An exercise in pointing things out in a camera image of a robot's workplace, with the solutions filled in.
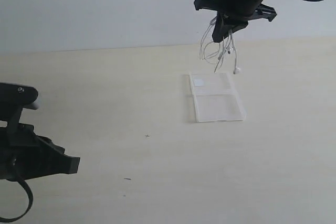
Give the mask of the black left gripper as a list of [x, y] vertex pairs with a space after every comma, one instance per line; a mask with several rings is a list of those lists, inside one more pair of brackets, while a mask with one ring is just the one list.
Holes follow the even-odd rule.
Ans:
[[78, 172], [80, 157], [68, 156], [51, 139], [21, 125], [15, 133], [1, 127], [1, 180], [24, 180]]

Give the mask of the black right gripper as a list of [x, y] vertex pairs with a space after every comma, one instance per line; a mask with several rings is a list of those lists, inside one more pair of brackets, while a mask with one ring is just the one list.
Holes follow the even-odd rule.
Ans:
[[263, 0], [194, 0], [196, 10], [207, 9], [217, 12], [212, 33], [213, 42], [222, 42], [231, 30], [233, 33], [245, 29], [248, 21], [266, 19], [273, 21], [277, 12], [263, 4]]

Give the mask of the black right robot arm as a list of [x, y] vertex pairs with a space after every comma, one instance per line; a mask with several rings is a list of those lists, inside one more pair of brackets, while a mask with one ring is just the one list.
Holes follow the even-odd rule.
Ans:
[[273, 21], [277, 12], [263, 4], [263, 0], [194, 0], [196, 10], [206, 9], [216, 12], [212, 40], [222, 42], [230, 33], [245, 29], [252, 20]]

